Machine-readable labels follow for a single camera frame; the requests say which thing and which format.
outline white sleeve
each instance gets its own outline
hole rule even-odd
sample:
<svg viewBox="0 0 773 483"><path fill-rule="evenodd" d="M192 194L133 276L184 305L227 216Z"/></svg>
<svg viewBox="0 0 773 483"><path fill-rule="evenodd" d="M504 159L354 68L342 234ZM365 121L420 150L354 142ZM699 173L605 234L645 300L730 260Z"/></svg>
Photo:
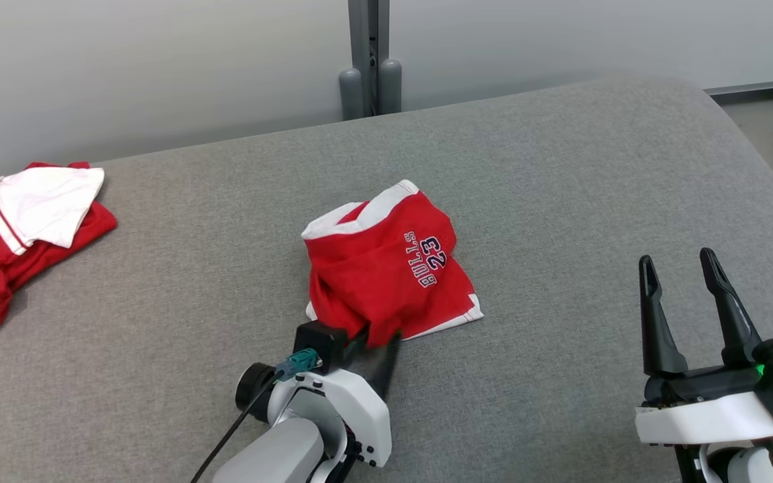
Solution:
<svg viewBox="0 0 773 483"><path fill-rule="evenodd" d="M103 184L103 168L30 168L0 178L0 214L25 246L70 248Z"/></svg>

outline gray couch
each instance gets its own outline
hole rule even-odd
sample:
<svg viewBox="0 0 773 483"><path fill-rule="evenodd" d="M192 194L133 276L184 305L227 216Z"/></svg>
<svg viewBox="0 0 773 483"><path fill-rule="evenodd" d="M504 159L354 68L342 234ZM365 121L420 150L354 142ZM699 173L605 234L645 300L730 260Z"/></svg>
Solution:
<svg viewBox="0 0 773 483"><path fill-rule="evenodd" d="M773 174L711 98L619 78L99 163L119 228L0 328L0 481L185 481L234 384L306 319L304 226L402 178L454 222L485 318L404 344L393 455L353 482L673 481L641 445L637 260L721 361L699 248L773 337ZM211 470L264 430L248 420Z"/></svg>

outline caster wheel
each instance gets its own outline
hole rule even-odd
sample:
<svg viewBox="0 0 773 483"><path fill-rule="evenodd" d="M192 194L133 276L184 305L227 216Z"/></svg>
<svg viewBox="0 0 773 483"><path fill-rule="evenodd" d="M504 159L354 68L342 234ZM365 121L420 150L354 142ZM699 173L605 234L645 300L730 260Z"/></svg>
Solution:
<svg viewBox="0 0 773 483"><path fill-rule="evenodd" d="M255 363L249 366L249 369L240 376L240 381L237 382L237 390L234 392L234 404L237 405L237 409L244 410L249 406L250 400L264 385L268 383L276 372L276 368L272 365ZM270 401L270 391L264 394L266 397L261 397L255 405L252 407L250 415L261 422L267 422L267 403Z"/></svg>
<svg viewBox="0 0 773 483"><path fill-rule="evenodd" d="M729 463L733 461L743 447L722 447L709 455L709 468L717 474L723 483L729 483Z"/></svg>

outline clothing pile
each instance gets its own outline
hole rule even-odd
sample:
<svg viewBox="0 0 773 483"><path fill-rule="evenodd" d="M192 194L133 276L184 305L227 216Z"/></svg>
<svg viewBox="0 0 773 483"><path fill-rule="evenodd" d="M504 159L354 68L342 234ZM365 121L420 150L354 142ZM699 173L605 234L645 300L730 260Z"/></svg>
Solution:
<svg viewBox="0 0 773 483"><path fill-rule="evenodd" d="M95 201L103 177L88 162L34 162L0 177L0 324L15 290L116 227Z"/></svg>
<svg viewBox="0 0 773 483"><path fill-rule="evenodd" d="M303 241L312 262L307 315L349 337L368 326L369 346L482 318L470 279L452 259L449 217L411 181L319 217Z"/></svg>

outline teal connector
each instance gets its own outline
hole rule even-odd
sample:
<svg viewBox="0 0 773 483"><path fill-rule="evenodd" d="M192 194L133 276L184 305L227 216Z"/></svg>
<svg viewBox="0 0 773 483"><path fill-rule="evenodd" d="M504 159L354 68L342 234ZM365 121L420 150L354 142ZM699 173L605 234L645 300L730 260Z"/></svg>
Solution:
<svg viewBox="0 0 773 483"><path fill-rule="evenodd" d="M282 371L279 381L288 381L300 372L319 367L320 359L315 349L303 349L288 356L287 360L276 365L276 372Z"/></svg>

